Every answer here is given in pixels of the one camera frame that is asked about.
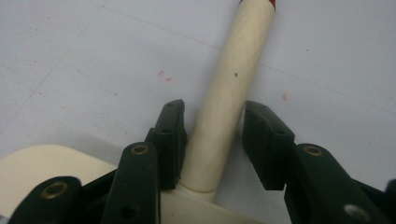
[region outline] metal screw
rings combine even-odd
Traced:
[[[359,222],[370,222],[370,215],[361,207],[348,203],[344,205],[344,211],[353,219]]]
[[[54,199],[67,192],[69,185],[66,182],[58,181],[50,184],[41,191],[41,197],[44,199]]]
[[[304,147],[304,152],[308,153],[311,156],[316,156],[316,157],[323,155],[323,151],[320,150],[320,148],[313,146]]]
[[[131,152],[135,155],[143,155],[149,152],[149,148],[146,146],[136,146],[131,149]]]

